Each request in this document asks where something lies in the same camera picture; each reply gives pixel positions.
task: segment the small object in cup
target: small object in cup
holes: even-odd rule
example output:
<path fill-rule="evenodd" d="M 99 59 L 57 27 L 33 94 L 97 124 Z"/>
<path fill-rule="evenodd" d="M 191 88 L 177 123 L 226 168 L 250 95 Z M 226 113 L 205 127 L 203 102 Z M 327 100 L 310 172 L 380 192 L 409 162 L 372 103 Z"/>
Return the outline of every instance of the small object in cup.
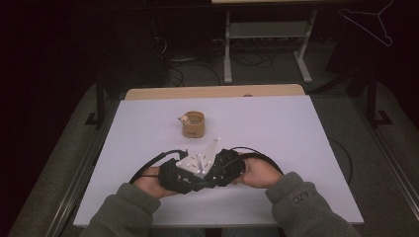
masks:
<path fill-rule="evenodd" d="M 184 114 L 180 117 L 178 117 L 178 120 L 182 123 L 182 124 L 191 124 L 191 121 L 188 118 L 188 114 Z"/>

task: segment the shelf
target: shelf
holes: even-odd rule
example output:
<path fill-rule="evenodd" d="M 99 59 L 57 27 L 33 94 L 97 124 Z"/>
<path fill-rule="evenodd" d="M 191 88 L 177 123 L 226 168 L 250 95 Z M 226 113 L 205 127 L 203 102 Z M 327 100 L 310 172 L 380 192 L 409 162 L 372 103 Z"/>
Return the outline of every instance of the shelf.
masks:
<path fill-rule="evenodd" d="M 302 38 L 307 22 L 231 23 L 231 39 Z"/>

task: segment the gray sleeve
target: gray sleeve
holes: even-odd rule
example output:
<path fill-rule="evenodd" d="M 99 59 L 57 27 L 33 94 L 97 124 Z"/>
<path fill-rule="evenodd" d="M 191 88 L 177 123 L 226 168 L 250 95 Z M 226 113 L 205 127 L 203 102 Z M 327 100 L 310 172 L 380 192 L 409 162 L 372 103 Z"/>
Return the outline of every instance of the gray sleeve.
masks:
<path fill-rule="evenodd" d="M 131 184 L 108 196 L 80 236 L 146 236 L 160 200 Z"/>
<path fill-rule="evenodd" d="M 266 190 L 272 213 L 287 236 L 360 236 L 345 219 L 332 211 L 315 185 L 295 172 Z"/>

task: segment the white board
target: white board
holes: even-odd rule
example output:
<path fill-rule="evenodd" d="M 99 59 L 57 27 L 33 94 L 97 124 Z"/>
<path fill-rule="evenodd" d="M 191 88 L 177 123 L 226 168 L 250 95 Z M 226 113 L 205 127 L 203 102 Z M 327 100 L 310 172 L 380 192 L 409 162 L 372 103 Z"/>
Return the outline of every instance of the white board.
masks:
<path fill-rule="evenodd" d="M 203 138 L 182 135 L 178 117 L 188 111 L 206 116 Z M 161 152 L 200 152 L 216 137 L 217 152 L 236 146 L 256 149 L 284 173 L 296 171 L 313 182 L 348 222 L 364 222 L 310 98 L 283 96 L 122 101 L 74 224 L 88 225 L 104 199 Z M 274 225 L 264 191 L 229 185 L 166 197 L 153 215 L 153 225 Z"/>

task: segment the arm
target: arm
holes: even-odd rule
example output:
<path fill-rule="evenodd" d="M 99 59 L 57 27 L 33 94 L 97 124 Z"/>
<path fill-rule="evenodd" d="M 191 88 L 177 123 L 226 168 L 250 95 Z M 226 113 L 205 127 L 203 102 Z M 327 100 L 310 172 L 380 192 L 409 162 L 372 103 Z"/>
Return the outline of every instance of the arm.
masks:
<path fill-rule="evenodd" d="M 151 167 L 143 175 L 158 175 Z M 133 185 L 122 184 L 115 195 L 108 196 L 80 236 L 146 236 L 160 206 L 160 198 L 174 195 L 163 189 L 155 177 L 141 177 Z"/>
<path fill-rule="evenodd" d="M 264 188 L 273 204 L 272 213 L 287 236 L 359 236 L 342 217 L 332 211 L 315 185 L 295 172 L 281 175 L 268 163 L 246 159 L 246 172 L 237 182 Z"/>

